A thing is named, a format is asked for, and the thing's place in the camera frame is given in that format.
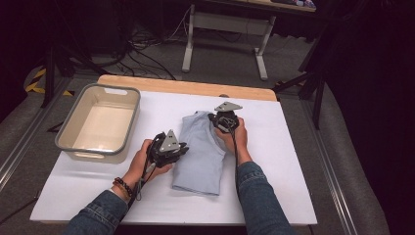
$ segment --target white stand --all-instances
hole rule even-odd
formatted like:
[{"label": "white stand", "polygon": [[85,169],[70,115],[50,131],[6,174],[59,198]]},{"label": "white stand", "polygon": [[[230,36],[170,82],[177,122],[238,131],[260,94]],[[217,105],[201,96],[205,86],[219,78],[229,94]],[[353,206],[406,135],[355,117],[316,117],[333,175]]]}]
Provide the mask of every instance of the white stand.
[{"label": "white stand", "polygon": [[265,50],[265,46],[268,42],[268,38],[271,34],[272,27],[274,26],[274,22],[275,17],[271,17],[269,21],[252,19],[248,20],[238,17],[228,17],[217,14],[196,12],[195,5],[192,5],[190,9],[189,33],[182,70],[185,72],[190,71],[190,63],[192,61],[193,52],[193,28],[200,27],[207,29],[247,33],[253,35],[262,35],[262,44],[259,48],[254,49],[254,53],[256,57],[256,63],[259,69],[260,78],[262,80],[268,79],[262,54]]}]

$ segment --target plastic tray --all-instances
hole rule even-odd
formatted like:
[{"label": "plastic tray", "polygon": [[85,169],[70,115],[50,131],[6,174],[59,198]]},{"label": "plastic tray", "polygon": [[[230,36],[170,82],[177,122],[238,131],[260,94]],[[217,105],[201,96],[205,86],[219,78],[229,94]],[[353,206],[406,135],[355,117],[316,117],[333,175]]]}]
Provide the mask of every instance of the plastic tray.
[{"label": "plastic tray", "polygon": [[122,163],[140,98],[135,88],[85,86],[56,137],[56,145],[76,160]]}]

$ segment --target light blue cloth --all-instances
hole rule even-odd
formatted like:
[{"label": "light blue cloth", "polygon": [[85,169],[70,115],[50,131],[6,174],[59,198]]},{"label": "light blue cloth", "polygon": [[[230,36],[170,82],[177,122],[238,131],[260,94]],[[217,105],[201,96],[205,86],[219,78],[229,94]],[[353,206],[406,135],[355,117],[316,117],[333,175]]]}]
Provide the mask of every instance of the light blue cloth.
[{"label": "light blue cloth", "polygon": [[204,195],[219,195],[225,147],[208,119],[209,112],[198,111],[183,118],[180,142],[189,147],[175,164],[172,188]]}]

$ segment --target bracelet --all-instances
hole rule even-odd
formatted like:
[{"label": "bracelet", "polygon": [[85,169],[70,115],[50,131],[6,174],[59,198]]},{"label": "bracelet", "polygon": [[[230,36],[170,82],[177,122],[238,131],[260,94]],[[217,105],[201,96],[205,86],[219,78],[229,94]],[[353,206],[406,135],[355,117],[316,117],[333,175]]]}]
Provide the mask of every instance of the bracelet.
[{"label": "bracelet", "polygon": [[117,186],[122,193],[126,196],[127,199],[132,197],[131,188],[119,177],[114,179],[113,185]]}]

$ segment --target black cable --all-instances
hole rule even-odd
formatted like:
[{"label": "black cable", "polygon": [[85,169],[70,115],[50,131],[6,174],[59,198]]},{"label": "black cable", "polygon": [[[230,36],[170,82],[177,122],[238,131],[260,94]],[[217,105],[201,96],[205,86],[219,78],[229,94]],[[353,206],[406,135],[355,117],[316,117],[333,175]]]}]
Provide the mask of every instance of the black cable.
[{"label": "black cable", "polygon": [[150,68],[153,68],[153,69],[156,69],[156,70],[161,70],[161,71],[164,71],[164,69],[163,69],[163,68],[159,68],[159,67],[155,67],[155,66],[150,66],[150,65],[144,64],[144,63],[142,63],[142,62],[138,62],[138,61],[136,61],[136,60],[135,60],[135,59],[133,59],[133,58],[131,58],[131,60],[134,60],[134,62],[136,62],[136,63],[140,64],[140,66],[150,67]]},{"label": "black cable", "polygon": [[249,40],[249,30],[248,30],[248,25],[250,24],[251,19],[247,20],[247,24],[245,24],[245,30],[247,31],[245,34],[245,38],[247,39],[248,44],[250,44],[251,49],[254,49],[255,47],[251,44],[250,40]]},{"label": "black cable", "polygon": [[124,67],[119,66],[119,65],[116,65],[116,67],[117,67],[120,71],[124,72],[122,75],[126,75],[126,74],[127,74],[127,71],[124,71]]},{"label": "black cable", "polygon": [[171,44],[174,44],[174,43],[177,43],[177,42],[184,42],[184,41],[181,41],[180,38],[182,38],[185,34],[186,34],[186,32],[182,31],[182,33],[176,39],[167,39],[167,40],[163,41],[162,44],[171,45]]},{"label": "black cable", "polygon": [[229,130],[232,136],[232,140],[234,142],[234,151],[235,151],[235,187],[236,187],[236,194],[238,195],[238,200],[240,199],[239,196],[239,184],[238,184],[238,147],[236,145],[236,138],[235,138],[235,131],[233,129]]},{"label": "black cable", "polygon": [[132,69],[131,67],[126,66],[123,62],[119,62],[119,63],[120,63],[122,66],[126,67],[129,71],[131,71],[131,72],[132,72],[132,76],[135,76],[134,69]]},{"label": "black cable", "polygon": [[146,73],[148,73],[148,71],[150,72],[150,73],[152,73],[152,74],[154,74],[154,75],[156,75],[158,78],[160,78],[160,79],[162,79],[157,73],[155,73],[155,72],[153,72],[153,71],[151,71],[151,70],[148,70],[148,69],[144,69],[141,65],[142,65],[142,63],[140,63],[139,61],[137,61],[137,60],[135,60],[129,53],[128,53],[128,57],[131,59],[131,60],[133,60],[135,63],[137,63],[138,64],[138,66],[140,66],[141,67],[141,69],[143,70],[143,71],[145,71]]},{"label": "black cable", "polygon": [[308,229],[310,230],[311,235],[314,235],[314,231],[312,230],[312,227],[310,224],[308,224]]},{"label": "black cable", "polygon": [[137,28],[137,32],[135,32],[134,35],[131,36],[129,42],[132,43],[133,46],[138,48],[139,50],[144,50],[152,45],[161,44],[160,39],[154,37],[154,35],[151,32],[149,32],[146,28]]},{"label": "black cable", "polygon": [[234,43],[234,42],[237,42],[240,38],[241,38],[241,36],[242,36],[242,33],[238,33],[239,34],[239,36],[238,36],[238,38],[236,38],[236,39],[234,39],[234,40],[229,40],[228,38],[226,38],[225,36],[223,36],[219,31],[215,31],[215,33],[219,36],[219,37],[221,37],[223,40],[225,40],[225,41],[227,41],[227,42],[231,42],[231,43]]},{"label": "black cable", "polygon": [[292,39],[293,39],[293,37],[290,37],[290,38],[286,39],[286,42],[284,43],[284,45],[283,45],[282,47],[277,48],[277,49],[273,50],[272,52],[267,52],[267,53],[268,53],[268,54],[274,54],[274,53],[276,53],[276,52],[281,51],[282,49],[284,49],[284,48],[287,46],[287,44],[288,44],[288,43],[289,43]]},{"label": "black cable", "polygon": [[[155,141],[153,140],[153,142],[152,142],[152,144],[149,146],[149,148],[146,150],[146,155],[147,155],[147,157],[146,157],[146,161],[145,161],[145,163],[144,163],[144,167],[143,167],[143,173],[141,174],[141,178],[139,179],[139,181],[138,182],[136,182],[135,183],[135,185],[134,185],[134,189],[133,189],[133,191],[132,191],[132,197],[131,197],[131,199],[130,199],[130,201],[128,202],[128,209],[130,209],[131,208],[131,206],[132,206],[132,204],[134,203],[134,201],[137,199],[137,195],[139,195],[139,194],[141,194],[141,189],[144,187],[144,185],[147,183],[147,181],[148,180],[146,180],[146,181],[144,181],[144,178],[146,177],[146,171],[147,171],[147,165],[148,165],[148,163],[150,162],[150,158],[149,158],[149,154],[147,153],[147,151],[149,151],[149,150],[151,150],[151,149],[153,149],[153,145],[154,145],[154,143],[155,143]],[[153,168],[153,171],[152,171],[152,173],[150,174],[150,177],[152,176],[152,174],[153,174],[153,172],[155,171],[155,169],[156,169],[156,166],[155,166],[155,168]]]},{"label": "black cable", "polygon": [[[127,47],[128,47],[127,44],[125,44],[125,47],[122,50],[122,54],[119,55],[119,57],[117,57],[115,60],[105,62],[105,63],[94,63],[94,65],[103,68],[103,67],[113,66],[113,65],[119,63],[120,61],[122,61],[122,59],[125,58],[125,54],[127,53]],[[82,69],[88,68],[82,63],[78,63],[76,61],[71,61],[71,62],[79,68],[82,68]]]},{"label": "black cable", "polygon": [[144,181],[143,186],[144,186],[144,184],[145,184],[145,183],[147,183],[147,181],[149,181],[149,179],[152,177],[152,175],[153,175],[153,173],[155,172],[155,170],[156,170],[156,166],[153,168],[153,170],[152,170],[152,172],[150,173],[149,177],[148,177],[148,178]]},{"label": "black cable", "polygon": [[65,18],[64,14],[62,13],[61,7],[59,6],[57,0],[54,0],[56,7],[58,8],[58,12],[61,15],[62,19],[64,20],[65,25],[67,26],[67,29],[70,33],[70,37],[72,38],[73,42],[76,44],[76,47],[79,49],[79,52],[82,54],[82,56],[87,57],[85,54],[83,54],[83,50],[81,49],[81,47],[79,46],[79,44],[77,43],[77,40],[74,36],[74,33],[72,31],[72,29],[70,28],[67,19]]},{"label": "black cable", "polygon": [[166,69],[162,64],[160,64],[158,61],[156,61],[155,59],[153,59],[153,58],[151,58],[151,57],[149,57],[149,56],[147,56],[146,54],[144,54],[144,53],[142,53],[142,52],[140,52],[139,50],[137,50],[135,47],[133,47],[133,46],[131,46],[131,48],[137,53],[137,54],[140,54],[140,55],[142,55],[142,56],[144,56],[144,57],[146,57],[146,58],[148,58],[148,59],[150,59],[150,60],[152,60],[153,62],[155,62],[156,64],[158,64],[159,66],[161,66],[167,73],[168,73],[168,75],[171,77],[171,79],[173,79],[173,80],[177,80],[176,79],[176,77],[174,77],[174,75],[173,74],[171,74],[171,72],[168,70],[168,69]]},{"label": "black cable", "polygon": [[4,222],[6,222],[7,220],[9,220],[9,218],[13,217],[15,214],[17,214],[18,212],[21,212],[23,209],[27,208],[28,206],[30,206],[32,203],[36,202],[39,198],[36,196],[35,198],[33,198],[32,200],[30,200],[28,203],[24,204],[23,206],[21,206],[20,208],[18,208],[17,210],[13,211],[12,213],[10,213],[9,215],[7,215],[5,218],[3,218],[0,221],[0,225],[2,225]]}]

